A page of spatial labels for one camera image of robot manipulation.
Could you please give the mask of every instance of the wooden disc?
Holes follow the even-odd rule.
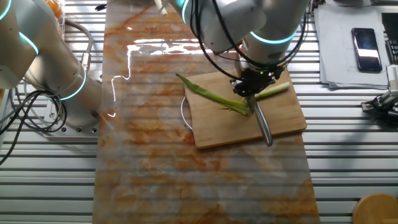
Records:
[[[0,106],[1,106],[3,96],[4,96],[4,90],[0,89]]]
[[[394,219],[398,219],[398,200],[388,194],[363,197],[353,210],[353,224],[381,224]]]

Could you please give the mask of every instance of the table surface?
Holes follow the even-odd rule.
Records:
[[[301,133],[277,136],[272,147],[262,139],[209,150],[195,147],[181,117],[184,86],[175,73],[193,79],[216,69],[181,17],[167,10],[162,17],[147,0],[108,4],[93,223],[320,223]],[[230,60],[214,61],[233,67]],[[228,77],[219,76],[208,81],[231,91]],[[195,110],[192,98],[187,95],[187,100]],[[280,105],[263,104],[264,109]],[[187,106],[183,111],[195,130]],[[243,118],[218,111],[226,113],[219,119]]]
[[[97,78],[106,11],[95,12],[94,7],[104,3],[67,0],[66,7],[67,17],[94,35],[91,75]],[[378,8],[398,12],[398,7]],[[81,58],[88,42],[85,35],[68,27],[65,40]],[[368,194],[398,197],[396,128],[369,119],[359,107],[384,91],[330,90],[321,84],[313,21],[289,71],[308,123],[303,140],[322,223],[350,223],[355,203]],[[36,111],[44,114],[46,104],[41,98]],[[17,125],[5,134],[0,155],[9,149]],[[19,139],[0,171],[0,223],[91,223],[96,141],[50,142],[26,128]]]

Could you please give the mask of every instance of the white cable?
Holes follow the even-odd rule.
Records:
[[[167,11],[164,7],[164,4],[162,3],[162,0],[155,0],[155,4],[156,4],[157,8],[159,9],[162,16],[167,15]]]
[[[169,5],[169,1],[170,0],[165,0],[163,3],[162,3],[162,7],[159,9],[159,11],[161,12],[162,10],[164,10],[168,5]]]
[[[86,36],[88,37],[88,46],[87,46],[85,53],[90,53],[91,49],[93,48],[94,38],[93,38],[92,34],[88,31],[88,29],[86,29],[86,27],[83,27],[82,25],[80,25],[77,22],[71,21],[70,19],[65,19],[65,23],[86,34]]]

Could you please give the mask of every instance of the black phone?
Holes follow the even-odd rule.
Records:
[[[380,72],[382,67],[374,29],[353,28],[351,33],[359,71]]]

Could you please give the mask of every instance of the green vegetable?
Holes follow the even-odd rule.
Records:
[[[268,96],[285,91],[285,90],[289,89],[289,86],[290,86],[290,83],[287,82],[287,83],[283,83],[283,84],[277,85],[277,86],[269,88],[269,89],[262,90],[260,93],[255,95],[256,100],[260,101]]]
[[[180,74],[175,74],[177,77],[179,77],[181,79],[181,81],[184,82],[184,84],[188,87],[188,89],[190,89],[192,92],[201,95],[205,98],[208,98],[209,100],[213,100],[217,103],[222,103],[225,105],[230,105],[230,106],[235,106],[235,107],[241,107],[241,108],[245,108],[247,107],[245,103],[242,102],[238,102],[238,101],[233,101],[233,100],[227,100],[225,98],[222,98],[194,83],[192,83],[190,80],[182,77]]]
[[[197,84],[192,83],[190,80],[188,80],[187,78],[182,77],[180,74],[175,74],[177,77],[179,77],[181,79],[181,81],[184,82],[184,84],[188,87],[188,89],[190,89],[192,92],[203,96],[205,98],[208,98],[209,100],[213,100],[216,103],[219,103],[233,111],[236,111],[238,113],[241,113],[243,115],[247,115],[249,113],[249,108],[248,108],[248,104],[246,103],[246,100],[242,100],[242,102],[238,102],[238,101],[233,101],[233,100],[227,100],[225,98],[222,98],[200,86],[198,86]],[[285,91],[287,89],[289,89],[290,83],[283,83],[281,85],[269,88],[267,90],[262,90],[259,94],[256,94],[256,100],[263,100],[264,98],[267,98],[268,96],[271,96],[273,94]]]
[[[225,106],[225,107],[228,107],[229,109],[231,109],[231,110],[233,110],[233,111],[236,111],[236,112],[238,112],[238,113],[241,113],[241,114],[243,114],[243,115],[247,115],[248,112],[249,112],[249,108],[248,108],[248,107],[242,108],[242,107],[238,107],[238,106],[226,105],[226,104],[224,104],[224,103],[220,103],[220,104],[223,105],[223,106]]]

